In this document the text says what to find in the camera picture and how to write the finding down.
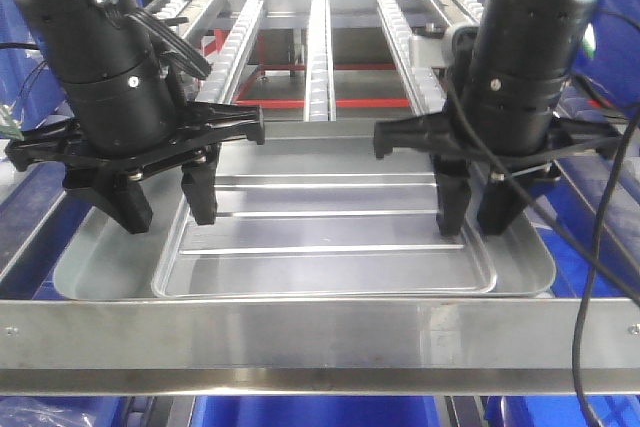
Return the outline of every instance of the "aluminum tray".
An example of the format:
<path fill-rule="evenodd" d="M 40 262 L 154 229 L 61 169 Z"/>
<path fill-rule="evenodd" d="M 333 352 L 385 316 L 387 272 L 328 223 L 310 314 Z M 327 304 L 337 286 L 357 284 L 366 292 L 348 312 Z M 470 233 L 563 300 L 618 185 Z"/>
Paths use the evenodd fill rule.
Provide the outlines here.
<path fill-rule="evenodd" d="M 524 218 L 501 237 L 473 224 L 444 239 L 425 156 L 373 156 L 369 122 L 270 125 L 262 147 L 227 144 L 219 218 L 193 223 L 179 173 L 143 184 L 152 230 L 130 236 L 93 210 L 54 283 L 76 299 L 151 296 L 524 296 L 555 266 Z"/>

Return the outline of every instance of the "gray surface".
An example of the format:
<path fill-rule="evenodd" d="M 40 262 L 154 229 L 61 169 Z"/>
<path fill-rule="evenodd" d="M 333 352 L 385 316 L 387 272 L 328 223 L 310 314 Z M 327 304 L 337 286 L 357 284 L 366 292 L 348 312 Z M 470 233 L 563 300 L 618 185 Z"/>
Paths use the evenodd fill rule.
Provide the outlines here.
<path fill-rule="evenodd" d="M 570 393 L 578 300 L 0 302 L 0 393 Z M 588 392 L 640 390 L 637 308 L 594 299 Z"/>
<path fill-rule="evenodd" d="M 359 250 L 357 253 L 362 256 L 373 250 L 378 254 L 374 259 L 375 268 L 380 269 L 384 262 L 388 263 L 390 252 L 380 252 L 378 246 L 395 245 L 387 249 L 408 251 L 394 255 L 406 255 L 404 269 L 417 275 L 421 252 L 416 249 L 428 250 L 424 246 L 429 242 L 440 246 L 436 256 L 442 259 L 440 254 L 449 252 L 453 241 L 435 235 L 433 178 L 426 156 L 400 150 L 392 159 L 376 160 L 370 140 L 372 127 L 371 123 L 363 121 L 270 124 L 264 146 L 256 147 L 248 142 L 224 145 L 218 169 L 222 215 L 213 227 L 195 228 L 201 232 L 210 229 L 211 234 L 218 237 L 217 243 L 208 240 L 207 249 L 234 249 L 222 252 L 227 255 L 222 262 L 222 271 L 238 261 L 239 248 L 259 249 L 251 251 L 250 255 L 254 256 L 264 257 L 268 253 L 279 257 L 270 259 L 270 265 L 283 257 L 289 258 L 287 265 L 293 265 L 291 254 L 300 252 L 292 251 L 292 248 L 302 248 L 308 255 L 313 250 L 309 247 L 323 246 L 325 238 L 333 238 L 329 247 L 316 249 L 324 250 L 321 252 L 324 260 L 327 255 L 342 257 L 348 254 L 345 250 L 350 247 Z M 145 236 L 130 236 L 100 212 L 92 211 L 56 267 L 56 288 L 70 298 L 152 296 L 150 279 L 163 248 L 172 232 L 182 232 L 186 221 L 186 217 L 176 217 L 181 201 L 178 175 L 168 172 L 145 183 L 145 192 L 155 212 L 152 230 Z M 395 203 L 390 192 L 380 188 L 381 185 L 399 189 L 396 192 L 402 198 Z M 533 295 L 546 290 L 553 281 L 553 261 L 535 230 L 522 217 L 515 222 L 514 229 L 502 237 L 484 239 L 484 249 L 497 273 L 497 286 L 488 295 Z M 177 244 L 169 247 L 165 261 L 166 256 L 177 252 Z M 173 293 L 188 293 L 183 287 L 194 285 L 193 272 L 212 278 L 213 271 L 207 273 L 201 264 L 195 265 L 196 260 L 189 258 L 185 260 L 186 264 L 181 264 L 186 274 L 174 278 L 176 290 Z M 212 267 L 218 265 L 218 260 L 216 258 Z M 264 258 L 254 265 L 260 266 L 263 261 Z M 474 271 L 474 276 L 467 275 L 463 278 L 466 283 L 463 283 L 460 275 L 464 269 L 448 272 L 444 269 L 447 262 L 439 260 L 437 270 L 443 278 L 463 287 L 459 290 L 461 295 L 468 295 L 471 288 L 482 290 L 478 287 L 478 278 L 486 279 L 486 276 L 477 277 L 477 271 Z M 308 259 L 301 261 L 302 270 L 308 271 L 311 264 Z M 240 259 L 239 265 L 246 267 L 247 259 Z M 295 270 L 292 269 L 290 275 L 295 275 Z M 427 277 L 428 273 L 418 288 L 426 286 L 442 290 L 442 284 L 436 285 L 436 279 Z M 395 288 L 400 279 L 402 277 L 392 279 L 396 282 Z M 314 282 L 306 277 L 299 280 L 299 285 Z M 372 281 L 366 277 L 365 280 L 371 285 Z M 236 281 L 227 282 L 231 282 L 227 285 L 232 285 L 233 289 L 238 289 Z M 257 285 L 248 283 L 244 292 L 255 291 Z M 353 285 L 351 280 L 349 286 L 353 288 Z M 196 287 L 200 289 L 198 293 L 205 289 L 204 284 Z M 380 285 L 375 287 L 378 293 L 384 290 Z"/>

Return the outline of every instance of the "wire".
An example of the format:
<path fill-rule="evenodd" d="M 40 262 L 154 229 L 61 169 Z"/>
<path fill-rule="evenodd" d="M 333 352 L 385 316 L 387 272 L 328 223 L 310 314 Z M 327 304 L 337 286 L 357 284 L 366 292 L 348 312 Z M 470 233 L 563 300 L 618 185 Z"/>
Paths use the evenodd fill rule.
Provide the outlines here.
<path fill-rule="evenodd" d="M 638 22 L 633 17 L 629 17 L 628 15 L 624 15 L 624 14 L 621 14 L 620 12 L 615 12 L 613 10 L 599 10 L 598 13 L 602 14 L 602 15 L 608 15 L 610 17 L 615 17 L 617 19 L 620 19 L 620 20 L 626 22 L 627 24 L 629 24 L 634 29 L 636 29 L 638 32 L 640 32 L 640 22 Z"/>
<path fill-rule="evenodd" d="M 618 184 L 618 181 L 620 179 L 620 174 L 622 173 L 622 165 L 625 154 L 627 152 L 627 148 L 631 143 L 631 139 L 635 130 L 638 128 L 638 125 L 640 125 L 640 109 L 636 111 L 633 118 L 629 121 L 629 124 L 627 125 L 624 133 L 622 134 L 620 144 L 618 145 L 618 150 L 616 151 L 616 155 L 611 166 L 611 173 L 609 175 L 609 178 L 607 179 L 607 185 L 605 186 L 604 192 L 602 193 L 602 198 L 600 199 L 600 203 L 598 204 L 598 210 L 596 212 L 593 225 L 593 235 L 591 238 L 591 252 L 596 258 L 600 257 L 600 241 L 602 239 L 602 232 L 604 230 L 605 213 L 607 211 L 609 203 L 611 202 L 611 198 L 613 197 L 616 185 Z M 580 301 L 580 309 L 578 310 L 578 316 L 576 318 L 576 324 L 573 333 L 573 343 L 571 346 L 571 373 L 573 376 L 573 384 L 575 387 L 576 395 L 578 396 L 578 402 L 580 403 L 580 410 L 582 410 L 582 415 L 584 415 L 585 419 L 587 419 L 589 427 L 600 427 L 602 425 L 602 421 L 598 418 L 592 406 L 589 404 L 587 396 L 585 395 L 580 370 L 582 334 L 587 318 L 587 311 L 589 309 L 589 302 L 593 294 L 596 273 L 596 269 L 593 267 L 593 265 L 590 266 L 589 273 L 587 275 L 587 283 L 585 285 L 582 299 Z"/>
<path fill-rule="evenodd" d="M 605 107 L 607 109 L 612 109 L 613 104 L 609 102 L 604 95 L 602 95 L 598 90 L 594 87 L 593 83 L 588 79 L 588 77 L 582 74 L 574 74 L 571 76 L 571 80 L 578 84 L 578 86 L 584 90 L 589 97 L 595 100 L 601 107 Z"/>
<path fill-rule="evenodd" d="M 40 47 L 24 42 L 0 42 L 0 50 L 4 49 L 40 50 Z"/>
<path fill-rule="evenodd" d="M 582 411 L 585 420 L 587 421 L 589 427 L 601 427 L 603 424 L 593 410 L 592 406 L 589 404 L 582 383 L 580 370 L 582 334 L 584 331 L 584 323 L 586 320 L 589 301 L 593 293 L 596 273 L 602 274 L 603 277 L 609 280 L 627 297 L 629 297 L 638 307 L 640 307 L 640 295 L 638 294 L 638 292 L 626 286 L 624 282 L 620 278 L 618 278 L 616 274 L 610 271 L 608 267 L 602 264 L 599 259 L 600 240 L 604 229 L 604 216 L 609 202 L 613 196 L 615 187 L 618 183 L 620 173 L 622 171 L 622 162 L 624 160 L 624 155 L 626 153 L 627 147 L 631 142 L 631 138 L 636 128 L 638 127 L 638 124 L 640 124 L 640 109 L 636 112 L 632 120 L 629 122 L 629 125 L 625 129 L 620 143 L 618 144 L 618 149 L 616 151 L 616 156 L 611 169 L 611 173 L 609 175 L 609 179 L 607 180 L 605 191 L 603 192 L 602 198 L 598 205 L 598 210 L 596 212 L 592 236 L 592 252 L 590 253 L 529 195 L 529 193 L 513 177 L 511 172 L 509 172 L 509 170 L 502 164 L 500 159 L 495 154 L 493 154 L 493 152 L 491 152 L 491 150 L 482 141 L 482 139 L 478 136 L 478 134 L 469 123 L 466 114 L 464 113 L 464 109 L 462 107 L 462 103 L 460 102 L 458 94 L 457 92 L 455 92 L 455 89 L 452 88 L 453 84 L 451 83 L 449 78 L 447 78 L 447 80 L 451 86 L 451 88 L 449 89 L 449 97 L 451 98 L 453 107 L 455 108 L 456 114 L 458 115 L 458 120 L 460 121 L 460 124 L 462 125 L 471 141 L 476 144 L 477 148 L 479 148 L 486 154 L 487 158 L 491 160 L 494 168 L 497 168 L 499 173 L 504 174 L 505 180 L 509 183 L 510 187 L 549 225 L 549 227 L 551 227 L 560 237 L 562 237 L 569 245 L 571 245 L 590 264 L 590 269 L 587 276 L 587 284 L 582 295 L 580 308 L 578 310 L 576 324 L 574 327 L 574 336 L 571 349 L 571 371 L 574 381 L 574 388 L 578 397 L 578 402 L 580 404 L 580 410 Z M 627 108 L 638 105 L 640 105 L 640 103 L 635 102 L 629 105 Z"/>
<path fill-rule="evenodd" d="M 448 83 L 450 86 L 453 86 L 450 79 L 448 79 Z M 513 191 L 520 197 L 524 202 L 530 206 L 536 214 L 540 216 L 544 222 L 551 227 L 556 233 L 571 247 L 573 247 L 576 252 L 578 252 L 587 262 L 593 265 L 598 273 L 602 275 L 605 279 L 611 282 L 615 287 L 617 287 L 624 295 L 626 295 L 629 299 L 631 299 L 638 307 L 640 307 L 640 293 L 626 285 L 609 267 L 603 264 L 599 259 L 594 257 L 591 252 L 582 245 L 578 240 L 576 240 L 568 230 L 566 230 L 562 225 L 560 225 L 551 215 L 542 208 L 534 199 L 529 195 L 529 193 L 518 183 L 513 174 L 505 167 L 502 161 L 486 146 L 486 144 L 480 139 L 474 128 L 469 123 L 466 114 L 464 113 L 464 109 L 462 107 L 462 103 L 460 102 L 460 98 L 458 94 L 455 92 L 453 88 L 449 89 L 449 97 L 452 100 L 451 105 L 453 105 L 456 115 L 458 116 L 458 121 L 460 122 L 460 126 L 465 130 L 467 136 L 471 139 L 471 141 L 476 145 L 476 147 L 481 150 L 488 161 L 494 166 L 494 168 L 498 171 L 498 173 L 503 174 L 505 181 L 509 184 L 509 186 L 513 189 Z M 634 105 L 640 105 L 639 102 L 631 104 L 629 107 Z"/>
<path fill-rule="evenodd" d="M 46 65 L 47 65 L 47 62 L 43 60 L 38 65 L 36 65 L 31 70 L 31 72 L 29 72 L 27 77 L 24 79 L 24 81 L 22 82 L 22 85 L 20 86 L 20 90 L 18 91 L 18 95 L 16 96 L 16 100 L 13 102 L 13 105 L 11 107 L 11 110 L 13 112 L 15 112 L 16 109 L 21 106 L 24 99 L 26 99 L 29 96 L 29 94 L 31 93 L 31 89 L 33 89 L 34 85 L 36 84 L 36 81 L 44 71 L 44 68 L 46 67 Z M 24 112 L 21 113 L 21 120 L 20 120 L 21 122 L 23 118 L 24 118 Z"/>

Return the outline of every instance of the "metal frame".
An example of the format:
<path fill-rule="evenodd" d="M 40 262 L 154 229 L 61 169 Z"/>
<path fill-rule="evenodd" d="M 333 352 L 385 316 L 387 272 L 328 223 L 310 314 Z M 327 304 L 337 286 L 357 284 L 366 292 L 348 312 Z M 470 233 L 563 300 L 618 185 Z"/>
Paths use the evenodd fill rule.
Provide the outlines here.
<path fill-rule="evenodd" d="M 223 4 L 188 9 L 192 43 Z M 0 393 L 570 393 L 577 309 L 574 299 L 6 300 Z M 640 391 L 639 323 L 630 301 L 592 301 L 587 391 Z"/>

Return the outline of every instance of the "blue plastic crate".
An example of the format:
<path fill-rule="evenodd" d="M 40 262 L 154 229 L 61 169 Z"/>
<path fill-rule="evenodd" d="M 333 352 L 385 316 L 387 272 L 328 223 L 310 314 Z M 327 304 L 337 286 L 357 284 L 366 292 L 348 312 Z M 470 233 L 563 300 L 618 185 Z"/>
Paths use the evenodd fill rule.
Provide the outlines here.
<path fill-rule="evenodd" d="M 20 11 L 13 0 L 0 0 L 0 42 L 33 42 Z M 16 49 L 0 51 L 0 102 L 12 104 L 22 83 L 42 61 L 39 52 Z M 48 68 L 38 76 L 28 97 L 14 116 L 23 120 L 23 129 L 32 129 L 64 100 L 58 81 Z"/>
<path fill-rule="evenodd" d="M 638 427 L 640 404 L 634 396 L 590 396 L 606 427 Z M 586 427 L 575 397 L 491 397 L 491 427 Z"/>
<path fill-rule="evenodd" d="M 438 427 L 433 397 L 201 397 L 190 427 Z"/>

